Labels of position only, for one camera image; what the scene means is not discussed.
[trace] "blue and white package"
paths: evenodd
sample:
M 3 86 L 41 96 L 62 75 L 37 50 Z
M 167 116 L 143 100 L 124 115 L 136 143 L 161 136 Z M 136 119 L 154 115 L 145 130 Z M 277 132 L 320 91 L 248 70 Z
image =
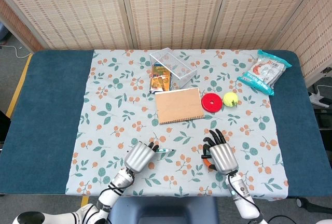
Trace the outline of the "blue and white package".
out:
M 262 50 L 258 50 L 258 60 L 245 72 L 243 76 L 239 76 L 238 80 L 249 87 L 256 88 L 267 95 L 274 95 L 273 85 L 286 70 L 291 67 L 288 62 L 275 55 L 268 54 Z

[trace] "tablecloth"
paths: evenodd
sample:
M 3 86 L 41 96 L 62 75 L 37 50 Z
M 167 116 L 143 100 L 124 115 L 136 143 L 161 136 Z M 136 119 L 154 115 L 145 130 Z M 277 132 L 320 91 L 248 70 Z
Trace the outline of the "tablecloth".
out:
M 285 198 L 288 182 L 269 97 L 237 80 L 257 60 L 257 50 L 175 50 L 197 74 L 185 88 L 201 96 L 232 91 L 237 107 L 205 112 L 204 119 L 160 125 L 149 93 L 151 62 L 143 50 L 95 50 L 86 83 L 67 194 L 99 195 L 138 142 L 175 151 L 155 156 L 125 195 L 229 195 L 221 173 L 203 166 L 203 139 L 219 128 L 253 195 Z
M 332 172 L 299 60 L 286 50 L 266 52 L 292 64 L 270 97 L 288 196 L 332 195 Z M 33 55 L 0 154 L 1 193 L 65 193 L 92 57 L 93 50 Z

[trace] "woven screen panel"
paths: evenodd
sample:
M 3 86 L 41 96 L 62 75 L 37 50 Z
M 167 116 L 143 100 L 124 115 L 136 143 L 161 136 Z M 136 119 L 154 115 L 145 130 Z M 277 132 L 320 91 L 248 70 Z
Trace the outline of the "woven screen panel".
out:
M 14 0 L 51 49 L 128 48 L 117 0 Z
M 332 0 L 307 0 L 274 49 L 295 52 L 304 77 L 332 62 Z
M 0 16 L 7 21 L 7 24 L 9 25 L 8 27 L 15 30 L 15 33 L 26 45 L 29 46 L 33 52 L 44 49 L 38 40 L 33 36 L 31 31 L 25 26 L 24 23 L 22 23 L 22 21 L 16 16 L 4 0 L 0 0 Z
M 139 49 L 200 49 L 216 0 L 130 0 Z
M 299 0 L 224 0 L 212 48 L 264 49 Z

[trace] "beige room divider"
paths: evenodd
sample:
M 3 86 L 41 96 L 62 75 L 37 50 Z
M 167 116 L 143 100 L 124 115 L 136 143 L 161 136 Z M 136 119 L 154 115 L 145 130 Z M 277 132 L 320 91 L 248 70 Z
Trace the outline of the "beige room divider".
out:
M 306 78 L 331 57 L 329 0 L 4 3 L 50 49 L 289 49 L 299 55 Z
M 15 34 L 20 42 L 25 43 L 27 48 L 32 52 L 44 49 L 34 37 L 33 33 L 31 33 L 4 0 L 0 0 L 0 9 L 0 21 L 2 21 L 6 27 Z
M 51 49 L 132 46 L 122 0 L 13 0 Z
M 289 20 L 273 49 L 295 52 L 307 86 L 332 66 L 332 0 L 306 0 Z

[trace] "white cable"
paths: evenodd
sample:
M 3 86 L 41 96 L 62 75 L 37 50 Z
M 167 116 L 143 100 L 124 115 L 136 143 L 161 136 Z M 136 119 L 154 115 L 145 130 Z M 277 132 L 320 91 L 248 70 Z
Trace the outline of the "white cable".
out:
M 15 49 L 15 55 L 16 55 L 16 57 L 17 58 L 19 58 L 19 59 L 23 59 L 23 58 L 26 58 L 26 57 L 28 57 L 31 53 L 29 53 L 29 54 L 27 54 L 26 56 L 24 56 L 24 57 L 19 57 L 18 55 L 17 55 L 17 48 L 15 47 L 15 46 L 8 46 L 8 45 L 0 45 L 1 47 L 11 47 L 11 48 L 14 48 Z
M 328 88 L 332 88 L 332 86 L 328 86 L 328 85 L 317 85 L 316 88 L 317 88 L 317 95 L 321 96 L 321 92 L 319 90 L 318 87 L 328 87 Z

